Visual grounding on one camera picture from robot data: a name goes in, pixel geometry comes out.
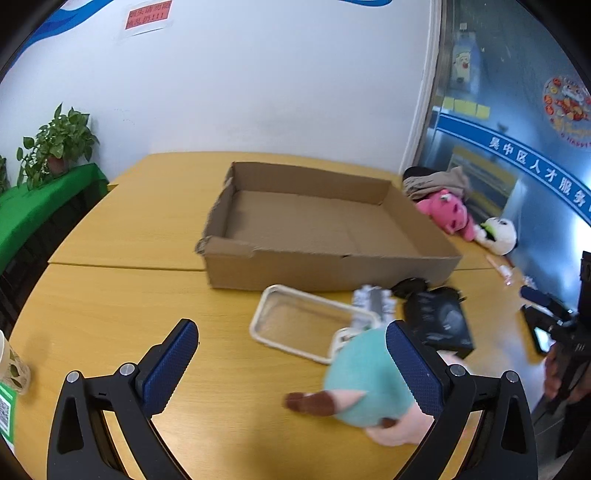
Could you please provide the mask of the person right hand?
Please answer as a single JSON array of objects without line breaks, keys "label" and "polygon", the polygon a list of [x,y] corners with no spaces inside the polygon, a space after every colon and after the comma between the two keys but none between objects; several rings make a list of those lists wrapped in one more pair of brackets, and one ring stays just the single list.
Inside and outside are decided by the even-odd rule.
[{"label": "person right hand", "polygon": [[[544,396],[547,400],[552,400],[558,394],[561,387],[561,378],[559,376],[559,354],[562,352],[562,346],[555,343],[546,356],[544,363],[545,380],[544,380]],[[568,401],[576,403],[590,394],[591,378],[590,368],[587,368],[585,374],[579,383],[573,388]]]}]

